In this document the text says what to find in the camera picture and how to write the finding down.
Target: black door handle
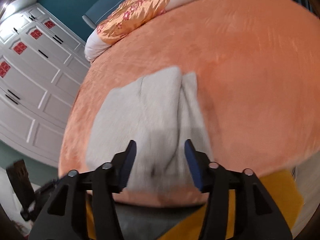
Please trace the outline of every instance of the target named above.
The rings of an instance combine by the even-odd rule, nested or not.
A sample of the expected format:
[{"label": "black door handle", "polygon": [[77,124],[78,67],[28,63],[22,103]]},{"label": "black door handle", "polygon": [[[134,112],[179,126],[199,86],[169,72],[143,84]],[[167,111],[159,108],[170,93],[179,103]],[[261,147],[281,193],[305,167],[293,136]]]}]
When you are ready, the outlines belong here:
[{"label": "black door handle", "polygon": [[62,44],[60,41],[58,41],[55,37],[53,37],[54,38],[54,40],[56,41],[56,42],[58,42],[59,44]]},{"label": "black door handle", "polygon": [[48,58],[48,56],[46,54],[44,54],[41,50],[38,49],[38,51],[43,55],[45,56],[46,58]]},{"label": "black door handle", "polygon": [[11,100],[12,102],[14,102],[16,105],[18,105],[18,102],[14,101],[11,97],[9,97],[7,94],[5,95],[7,98],[9,98],[9,100]]},{"label": "black door handle", "polygon": [[20,100],[20,97],[18,97],[17,95],[15,95],[12,91],[10,91],[9,89],[8,89],[8,92],[11,94],[11,95],[13,95],[15,98],[17,98],[18,100]]},{"label": "black door handle", "polygon": [[63,40],[60,39],[57,35],[55,35],[55,37],[56,37],[59,41],[63,42]]}]

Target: white towel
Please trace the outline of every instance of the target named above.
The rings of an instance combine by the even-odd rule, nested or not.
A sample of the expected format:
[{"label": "white towel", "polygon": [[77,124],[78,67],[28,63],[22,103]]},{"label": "white towel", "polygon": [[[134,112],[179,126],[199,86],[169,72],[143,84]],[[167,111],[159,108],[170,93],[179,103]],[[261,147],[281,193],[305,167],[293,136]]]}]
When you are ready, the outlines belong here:
[{"label": "white towel", "polygon": [[91,170],[137,143],[128,189],[167,191],[192,185],[184,143],[212,156],[197,102],[196,74],[170,67],[112,89],[94,120],[86,153]]}]

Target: bed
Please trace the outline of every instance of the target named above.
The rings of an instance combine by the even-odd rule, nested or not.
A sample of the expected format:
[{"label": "bed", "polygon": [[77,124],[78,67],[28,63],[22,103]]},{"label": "bed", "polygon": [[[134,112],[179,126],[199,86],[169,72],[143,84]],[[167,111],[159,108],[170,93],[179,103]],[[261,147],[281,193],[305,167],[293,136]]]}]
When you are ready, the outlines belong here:
[{"label": "bed", "polygon": [[[320,142],[317,126],[310,125],[319,123],[313,113],[320,110],[315,36],[320,37],[319,19],[290,0],[198,0],[151,20],[92,63],[69,116],[59,175],[87,171],[90,130],[112,88],[170,65],[196,72],[198,101],[223,166],[250,166],[264,175],[302,163]],[[296,99],[301,91],[304,97]],[[293,130],[303,130],[303,136]],[[278,156],[279,149],[286,154]],[[203,203],[205,196],[182,187],[166,194],[124,191],[115,200],[163,207]]]}]

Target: cabinet door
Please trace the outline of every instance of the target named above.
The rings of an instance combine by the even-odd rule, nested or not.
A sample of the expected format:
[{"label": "cabinet door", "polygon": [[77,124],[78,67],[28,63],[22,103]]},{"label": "cabinet door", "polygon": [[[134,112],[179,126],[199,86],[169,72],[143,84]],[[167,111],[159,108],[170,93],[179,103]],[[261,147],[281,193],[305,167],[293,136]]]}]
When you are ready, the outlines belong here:
[{"label": "cabinet door", "polygon": [[7,57],[0,57],[0,69],[3,70],[3,73],[0,72],[2,90],[45,120],[63,129],[66,127],[74,97],[48,90]]},{"label": "cabinet door", "polygon": [[24,60],[26,58],[20,58],[28,49],[33,52],[31,48],[18,51],[20,54],[11,49],[4,50],[0,64],[3,64],[4,70],[8,70],[0,78],[0,86],[4,91],[10,93],[10,90],[19,97],[21,104],[35,114],[65,128],[80,83],[54,66],[46,65],[46,61],[42,64],[37,62],[36,55],[33,56],[34,65],[28,64]]},{"label": "cabinet door", "polygon": [[31,158],[57,166],[64,130],[37,116],[0,90],[0,132],[17,150]]},{"label": "cabinet door", "polygon": [[24,13],[17,13],[8,17],[0,25],[0,42],[6,44],[14,35],[20,33],[33,20]]},{"label": "cabinet door", "polygon": [[52,33],[60,42],[68,46],[77,55],[84,55],[84,44],[70,35],[59,22],[55,21],[52,17],[45,17],[38,22],[40,26],[44,26],[47,31]]},{"label": "cabinet door", "polygon": [[28,27],[20,36],[64,73],[80,83],[83,81],[89,67],[64,48],[54,36],[49,36],[38,26]]},{"label": "cabinet door", "polygon": [[45,17],[46,13],[40,8],[40,6],[38,4],[35,4],[33,7],[31,8],[27,8],[25,10],[25,13],[33,18],[34,20],[40,20],[41,18]]}]

